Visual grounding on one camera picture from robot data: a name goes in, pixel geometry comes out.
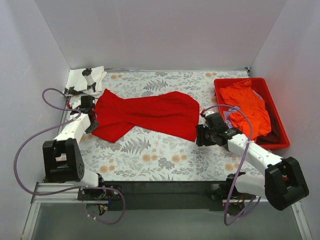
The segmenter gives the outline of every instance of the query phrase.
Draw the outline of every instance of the purple cable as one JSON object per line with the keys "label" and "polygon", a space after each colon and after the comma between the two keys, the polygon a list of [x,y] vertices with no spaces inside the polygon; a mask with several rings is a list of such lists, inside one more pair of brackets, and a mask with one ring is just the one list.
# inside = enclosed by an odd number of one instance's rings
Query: purple cable
{"label": "purple cable", "polygon": [[227,222],[228,209],[229,209],[229,205],[230,205],[230,199],[231,199],[231,196],[232,196],[232,192],[233,192],[233,190],[234,190],[234,188],[235,188],[236,180],[237,180],[237,178],[238,178],[238,176],[239,176],[239,173],[240,173],[240,170],[241,170],[241,168],[242,168],[242,165],[243,165],[244,162],[245,162],[245,158],[246,158],[246,155],[247,155],[247,152],[248,152],[248,149],[249,149],[249,145],[250,145],[249,141],[251,140],[254,131],[253,131],[253,127],[252,127],[252,124],[251,124],[250,120],[247,118],[247,116],[246,116],[241,110],[236,109],[234,106],[231,106],[231,105],[228,105],[228,104],[216,104],[216,105],[213,105],[213,106],[211,106],[211,107],[208,107],[207,109],[205,109],[205,111],[208,111],[208,110],[210,110],[210,109],[212,109],[212,108],[215,108],[215,107],[229,107],[229,108],[232,108],[232,109],[237,110],[237,111],[245,118],[245,120],[248,122],[249,127],[250,127],[250,135],[249,135],[249,137],[248,137],[248,143],[247,143],[246,146],[245,146],[245,149],[244,149],[244,152],[243,152],[243,156],[242,156],[242,158],[241,158],[239,167],[238,167],[238,169],[237,169],[237,171],[236,171],[236,173],[235,173],[235,175],[234,175],[234,179],[233,179],[233,181],[232,181],[231,188],[230,188],[230,191],[229,191],[229,193],[228,193],[228,197],[227,197],[226,203],[225,203],[224,218],[223,218],[223,220],[224,220],[224,224],[225,224],[226,226],[230,226],[230,225],[233,224],[238,218],[244,217],[244,216],[250,214],[250,213],[257,207],[257,205],[258,205],[258,203],[260,202],[260,199],[261,199],[261,197],[259,197],[258,201],[257,201],[256,204],[253,206],[253,208],[250,209],[249,212],[245,212],[245,210],[248,209],[248,207],[251,205],[251,203],[252,203],[252,202],[254,201],[254,199],[255,199],[255,198],[252,198],[252,199],[249,201],[248,205],[247,205],[244,209],[242,209],[242,210],[234,217],[234,219],[231,220],[231,222]]}
{"label": "purple cable", "polygon": [[[56,91],[58,93],[60,93],[65,99],[67,102],[69,102],[68,98],[66,95],[63,94],[63,92],[59,91],[58,89],[55,89],[55,88],[47,88],[45,89],[43,92],[42,92],[42,99],[43,101],[48,104],[50,107],[54,108],[54,109],[58,109],[58,110],[62,110],[62,111],[77,111],[78,112],[78,115],[75,117],[75,119],[79,118],[80,115],[81,115],[81,112],[79,110],[76,110],[76,109],[68,109],[68,108],[60,108],[60,107],[57,107],[57,106],[54,106],[52,105],[51,103],[49,103],[46,98],[45,98],[45,93],[49,90],[52,90],[52,91]],[[21,152],[21,150],[24,148],[24,146],[30,142],[32,139],[34,139],[35,137],[39,136],[40,134],[43,134],[43,133],[46,133],[50,130],[53,130],[53,129],[56,129],[56,128],[59,128],[61,126],[64,126],[66,124],[69,124],[71,122],[73,122],[75,119],[70,119],[66,122],[63,122],[61,124],[58,124],[58,125],[55,125],[55,126],[52,126],[52,127],[49,127],[47,129],[44,129],[34,135],[32,135],[31,137],[29,137],[27,140],[25,140],[22,145],[19,147],[18,151],[16,152],[15,154],[15,157],[14,157],[14,161],[13,161],[13,172],[14,172],[14,176],[15,176],[15,179],[16,181],[18,182],[18,184],[20,185],[20,187],[25,190],[27,193],[29,194],[32,194],[32,195],[36,195],[36,196],[48,196],[48,195],[53,195],[53,194],[59,194],[59,193],[63,193],[65,191],[69,191],[69,190],[72,190],[72,189],[80,189],[81,186],[73,186],[73,187],[69,187],[69,188],[66,188],[66,189],[63,189],[63,190],[59,190],[59,191],[52,191],[52,192],[43,192],[43,193],[40,193],[40,192],[36,192],[36,191],[31,191],[29,190],[23,183],[22,181],[20,180],[20,177],[18,175],[18,169],[17,169],[17,162],[18,162],[18,157],[19,157],[19,154]],[[108,222],[108,221],[104,221],[102,219],[97,219],[99,220],[100,222],[103,222],[105,224],[108,224],[108,225],[112,225],[112,224],[116,224],[117,222],[119,222],[121,220],[121,218],[123,217],[124,213],[125,213],[125,209],[126,209],[126,202],[125,202],[125,198],[124,196],[121,194],[121,192],[119,192],[118,190],[116,189],[113,189],[113,188],[109,188],[109,187],[87,187],[88,189],[104,189],[104,190],[111,190],[111,191],[115,191],[117,192],[120,197],[122,198],[122,201],[123,201],[123,210],[121,212],[121,215],[120,217],[114,221],[114,222]]]}

